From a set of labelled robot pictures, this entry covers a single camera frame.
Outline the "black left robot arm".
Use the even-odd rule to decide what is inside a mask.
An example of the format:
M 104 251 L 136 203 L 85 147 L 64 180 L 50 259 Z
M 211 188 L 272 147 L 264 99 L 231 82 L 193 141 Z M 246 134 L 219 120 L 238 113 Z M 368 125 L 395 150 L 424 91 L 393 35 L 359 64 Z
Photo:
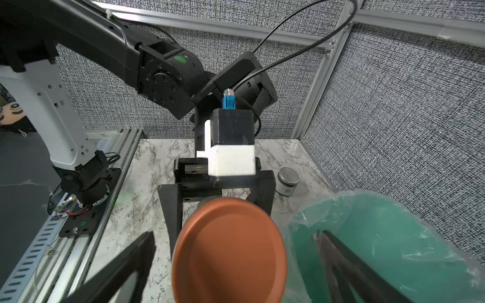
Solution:
M 253 153 L 254 122 L 277 100 L 252 52 L 218 74 L 173 39 L 128 25 L 90 1 L 2 1 L 1 83 L 21 103 L 47 146 L 61 189 L 88 212 L 112 188 L 107 156 L 88 145 L 59 79 L 57 45 L 109 70 L 141 96 L 181 119 L 192 113 L 195 157 L 175 161 L 174 184 L 158 188 L 174 246 L 182 205 L 249 188 L 248 201 L 271 213 L 275 176 Z

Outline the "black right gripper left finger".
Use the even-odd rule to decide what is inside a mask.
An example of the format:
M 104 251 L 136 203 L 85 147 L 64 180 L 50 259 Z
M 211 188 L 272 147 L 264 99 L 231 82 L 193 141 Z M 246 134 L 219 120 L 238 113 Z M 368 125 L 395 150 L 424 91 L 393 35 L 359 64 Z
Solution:
M 154 254 L 153 232 L 144 232 L 63 302 L 141 302 Z

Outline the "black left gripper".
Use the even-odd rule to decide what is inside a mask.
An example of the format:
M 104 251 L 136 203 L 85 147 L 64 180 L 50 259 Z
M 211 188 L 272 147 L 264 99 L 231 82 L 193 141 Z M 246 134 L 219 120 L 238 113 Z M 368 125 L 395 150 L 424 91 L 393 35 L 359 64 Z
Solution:
M 169 235 L 171 256 L 182 228 L 184 202 L 200 201 L 221 194 L 224 189 L 248 188 L 250 194 L 246 200 L 271 216 L 276 188 L 275 175 L 271 170 L 261 169 L 258 157 L 255 167 L 255 175 L 214 177 L 208 174 L 207 159 L 179 158 L 174 161 L 175 181 L 157 187 Z

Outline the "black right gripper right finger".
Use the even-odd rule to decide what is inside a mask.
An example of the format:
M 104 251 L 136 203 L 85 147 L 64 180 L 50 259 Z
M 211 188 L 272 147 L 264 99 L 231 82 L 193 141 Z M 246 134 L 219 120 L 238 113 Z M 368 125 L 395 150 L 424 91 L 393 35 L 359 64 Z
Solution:
M 329 231 L 314 242 L 323 262 L 331 302 L 410 302 Z

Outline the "orange-lidded peanut jar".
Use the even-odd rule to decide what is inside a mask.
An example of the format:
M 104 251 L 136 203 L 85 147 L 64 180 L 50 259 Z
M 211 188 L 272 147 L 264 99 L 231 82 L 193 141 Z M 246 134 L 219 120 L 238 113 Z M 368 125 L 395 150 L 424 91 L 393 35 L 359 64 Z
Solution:
M 230 196 L 210 196 L 207 198 L 203 198 L 200 202 L 198 202 L 196 211 L 198 211 L 200 208 L 204 207 L 205 205 L 213 202 L 213 201 L 226 201 L 232 199 Z

